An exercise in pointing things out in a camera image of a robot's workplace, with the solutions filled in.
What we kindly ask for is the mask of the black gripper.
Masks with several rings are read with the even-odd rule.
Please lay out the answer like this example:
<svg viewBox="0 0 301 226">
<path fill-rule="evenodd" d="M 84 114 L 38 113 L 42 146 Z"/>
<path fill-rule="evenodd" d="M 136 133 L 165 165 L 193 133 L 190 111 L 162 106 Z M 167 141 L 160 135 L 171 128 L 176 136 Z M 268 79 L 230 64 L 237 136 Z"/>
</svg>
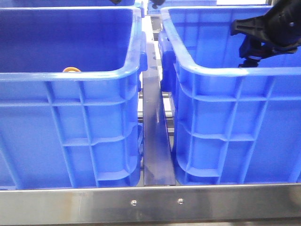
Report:
<svg viewBox="0 0 301 226">
<path fill-rule="evenodd" d="M 266 34 L 264 50 L 268 54 L 293 54 L 301 45 L 301 2 L 279 0 L 264 16 L 236 19 L 230 28 L 237 34 L 260 36 Z"/>
</svg>

